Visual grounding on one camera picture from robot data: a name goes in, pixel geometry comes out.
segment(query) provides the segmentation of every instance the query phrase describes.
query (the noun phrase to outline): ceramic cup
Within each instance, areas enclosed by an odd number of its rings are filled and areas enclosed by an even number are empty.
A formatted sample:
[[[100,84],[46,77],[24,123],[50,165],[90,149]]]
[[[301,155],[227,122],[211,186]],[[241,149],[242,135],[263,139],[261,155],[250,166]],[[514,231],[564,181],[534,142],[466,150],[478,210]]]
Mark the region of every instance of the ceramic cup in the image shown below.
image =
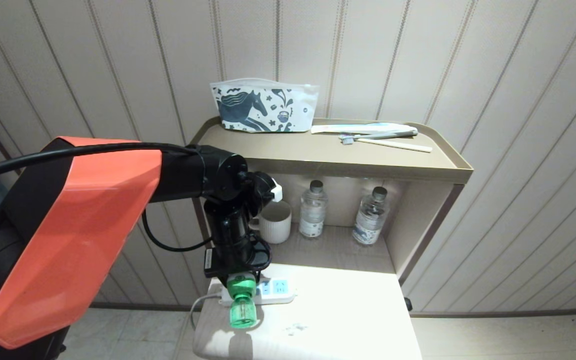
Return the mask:
[[[293,212],[287,202],[270,202],[261,210],[261,214],[250,220],[248,226],[258,230],[268,244],[281,244],[290,236],[292,219]]]

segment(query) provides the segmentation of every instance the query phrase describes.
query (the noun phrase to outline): striped wallpaper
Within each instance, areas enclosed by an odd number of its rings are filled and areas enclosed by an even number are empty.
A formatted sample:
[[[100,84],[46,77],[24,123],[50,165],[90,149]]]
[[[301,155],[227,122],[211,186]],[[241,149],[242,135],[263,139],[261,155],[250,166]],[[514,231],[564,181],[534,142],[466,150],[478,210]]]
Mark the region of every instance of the striped wallpaper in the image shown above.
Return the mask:
[[[576,0],[0,1],[0,142],[187,144],[208,83],[321,86],[317,116],[439,130],[475,172],[403,284],[427,313],[576,309]],[[149,207],[170,244],[192,203]],[[98,301],[189,305],[202,254],[137,226]]]

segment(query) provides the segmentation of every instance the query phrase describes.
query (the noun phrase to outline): plastic bottle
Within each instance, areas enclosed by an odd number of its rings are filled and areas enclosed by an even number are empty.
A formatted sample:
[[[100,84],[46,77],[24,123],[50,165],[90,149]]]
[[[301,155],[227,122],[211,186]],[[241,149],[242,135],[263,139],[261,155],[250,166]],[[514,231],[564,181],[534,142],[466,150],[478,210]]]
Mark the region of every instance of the plastic bottle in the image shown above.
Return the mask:
[[[372,245],[379,239],[390,208],[386,203],[388,191],[381,186],[375,187],[372,194],[361,199],[352,237],[362,245]]]
[[[328,209],[328,195],[319,180],[310,182],[310,188],[301,195],[301,218],[299,232],[307,239],[318,239],[324,230]]]

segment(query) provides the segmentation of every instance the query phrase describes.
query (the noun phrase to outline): power strip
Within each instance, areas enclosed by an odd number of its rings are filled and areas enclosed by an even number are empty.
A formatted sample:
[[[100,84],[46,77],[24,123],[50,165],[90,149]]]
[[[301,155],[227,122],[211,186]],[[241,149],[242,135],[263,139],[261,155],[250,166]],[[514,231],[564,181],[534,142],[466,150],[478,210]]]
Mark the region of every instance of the power strip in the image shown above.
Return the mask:
[[[254,303],[256,305],[287,304],[297,296],[297,290],[291,280],[285,277],[262,278],[256,286]],[[221,287],[219,303],[227,308],[233,304],[233,298],[225,286]]]

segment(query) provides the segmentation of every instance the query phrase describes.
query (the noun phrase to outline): floor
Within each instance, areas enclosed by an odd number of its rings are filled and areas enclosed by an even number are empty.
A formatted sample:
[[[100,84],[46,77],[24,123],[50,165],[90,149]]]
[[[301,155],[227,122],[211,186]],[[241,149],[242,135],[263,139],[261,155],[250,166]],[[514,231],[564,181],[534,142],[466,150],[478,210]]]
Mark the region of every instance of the floor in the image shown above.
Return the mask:
[[[90,309],[59,360],[199,360],[186,312]],[[412,319],[425,360],[576,360],[576,315]]]

